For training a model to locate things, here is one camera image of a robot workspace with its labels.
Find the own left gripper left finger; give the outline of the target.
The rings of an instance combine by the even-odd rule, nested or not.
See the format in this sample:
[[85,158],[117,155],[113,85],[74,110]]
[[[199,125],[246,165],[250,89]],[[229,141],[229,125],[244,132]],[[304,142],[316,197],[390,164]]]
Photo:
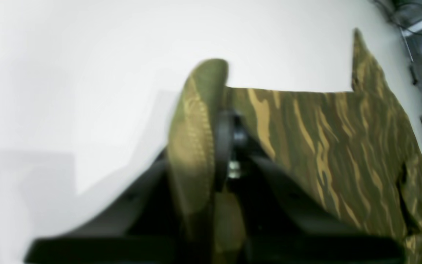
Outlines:
[[102,212],[61,235],[34,240],[26,264],[176,264],[179,223],[165,151]]

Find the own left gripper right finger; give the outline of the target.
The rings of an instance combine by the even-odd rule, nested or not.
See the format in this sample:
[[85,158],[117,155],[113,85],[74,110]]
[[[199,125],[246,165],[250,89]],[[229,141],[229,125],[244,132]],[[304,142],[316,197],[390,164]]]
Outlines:
[[314,201],[264,153],[231,110],[218,113],[216,200],[229,264],[402,264],[392,238],[369,235]]

